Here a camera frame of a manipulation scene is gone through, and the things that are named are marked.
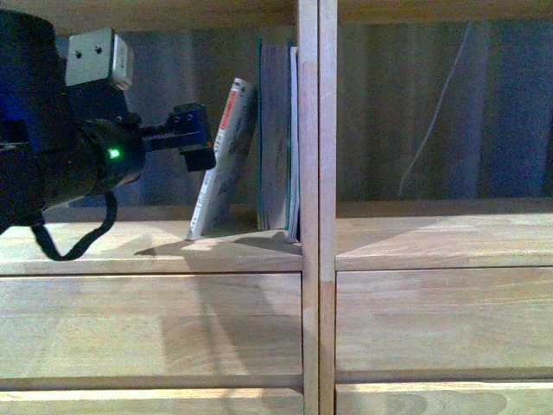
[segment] wooden drawer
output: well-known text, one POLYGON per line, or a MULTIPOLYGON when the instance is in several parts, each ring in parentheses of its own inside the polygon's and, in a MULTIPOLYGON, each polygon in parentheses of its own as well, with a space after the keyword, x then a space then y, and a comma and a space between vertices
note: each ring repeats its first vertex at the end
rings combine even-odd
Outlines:
POLYGON ((299 386, 300 286, 291 273, 0 278, 0 386, 299 386))
POLYGON ((549 415, 552 383, 406 383, 336 386, 336 415, 549 415))
POLYGON ((553 268, 338 272, 339 381, 553 375, 553 268))
POLYGON ((290 389, 201 389, 0 393, 3 415, 300 415, 290 389))

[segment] wooden cabinet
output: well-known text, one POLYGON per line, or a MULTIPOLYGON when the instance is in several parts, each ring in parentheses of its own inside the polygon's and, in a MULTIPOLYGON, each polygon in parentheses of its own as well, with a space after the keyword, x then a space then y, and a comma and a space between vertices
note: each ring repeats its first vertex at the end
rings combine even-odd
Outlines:
MULTIPOLYGON (((1 5, 61 34, 295 25, 302 189, 300 246, 252 225, 191 244, 190 212, 129 208, 83 259, 56 264, 9 230, 2 413, 551 412, 550 383, 528 383, 553 378, 551 200, 336 205, 339 23, 551 17, 550 3, 1 5)), ((52 225, 62 251, 100 220, 76 214, 52 225)))
MULTIPOLYGON (((0 412, 302 413, 301 247, 236 230, 191 243, 176 208, 125 220, 137 210, 77 261, 3 235, 0 412)), ((76 220, 49 226, 64 251, 101 212, 57 214, 76 220)))
POLYGON ((553 409, 551 387, 547 382, 338 385, 336 414, 545 415, 553 409))

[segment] book cover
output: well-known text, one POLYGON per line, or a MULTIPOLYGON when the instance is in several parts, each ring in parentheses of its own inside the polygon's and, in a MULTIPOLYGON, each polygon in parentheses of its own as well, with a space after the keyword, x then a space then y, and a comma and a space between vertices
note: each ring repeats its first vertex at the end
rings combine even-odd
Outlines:
POLYGON ((198 239, 230 217, 232 197, 250 152, 257 119, 257 90, 236 78, 226 101, 213 149, 217 165, 206 172, 190 220, 188 240, 198 239))

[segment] wooden shelf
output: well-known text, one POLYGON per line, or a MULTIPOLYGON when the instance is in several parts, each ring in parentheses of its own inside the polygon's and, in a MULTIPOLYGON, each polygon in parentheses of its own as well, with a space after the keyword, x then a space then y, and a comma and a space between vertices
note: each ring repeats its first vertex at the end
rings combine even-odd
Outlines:
POLYGON ((303 411, 302 395, 291 389, 198 389, 136 391, 54 391, 0 393, 5 415, 226 415, 260 413, 296 415, 303 411))
POLYGON ((299 387, 300 274, 0 278, 0 389, 299 387))
POLYGON ((516 415, 553 411, 550 382, 362 384, 338 385, 336 390, 336 415, 516 415))
POLYGON ((552 17, 544 0, 340 0, 341 23, 453 22, 552 17))
POLYGON ((551 199, 339 205, 337 271, 553 265, 551 199))
POLYGON ((116 31, 150 31, 296 23, 296 2, 290 0, 3 0, 0 7, 42 17, 60 34, 107 26, 116 31))
MULTIPOLYGON (((100 209, 58 210, 49 220, 101 220, 100 209)), ((301 271, 302 249, 286 243, 284 231, 256 232, 255 218, 238 217, 211 238, 186 240, 186 208, 123 208, 121 220, 76 261, 45 257, 29 228, 13 227, 0 237, 0 275, 141 274, 301 271)), ((67 252, 98 223, 54 223, 48 228, 67 252)))

